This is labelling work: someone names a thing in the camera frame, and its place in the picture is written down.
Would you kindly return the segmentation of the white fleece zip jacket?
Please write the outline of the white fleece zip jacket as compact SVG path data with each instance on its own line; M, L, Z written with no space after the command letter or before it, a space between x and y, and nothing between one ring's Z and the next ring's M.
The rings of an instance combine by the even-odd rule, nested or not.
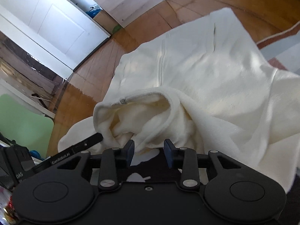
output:
M229 8L124 54L93 115L59 140L63 151L101 133L93 154L135 142L218 150L289 191L299 167L299 76L272 67Z

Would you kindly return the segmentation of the green board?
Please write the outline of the green board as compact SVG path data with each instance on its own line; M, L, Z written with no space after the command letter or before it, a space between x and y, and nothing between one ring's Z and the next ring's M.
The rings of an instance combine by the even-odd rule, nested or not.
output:
M51 118L26 109L10 95L1 95L1 133L29 150L47 155L54 122Z

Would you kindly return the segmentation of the white door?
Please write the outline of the white door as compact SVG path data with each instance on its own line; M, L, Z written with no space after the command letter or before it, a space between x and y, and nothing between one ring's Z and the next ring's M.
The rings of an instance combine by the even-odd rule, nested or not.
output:
M64 79L110 38L68 0L1 0L1 32Z

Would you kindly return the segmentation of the striped pink grey rug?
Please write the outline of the striped pink grey rug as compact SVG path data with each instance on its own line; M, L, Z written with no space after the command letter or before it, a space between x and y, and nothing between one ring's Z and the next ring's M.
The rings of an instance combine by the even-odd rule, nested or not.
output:
M299 75L299 21L291 28L269 36L257 47L273 67Z

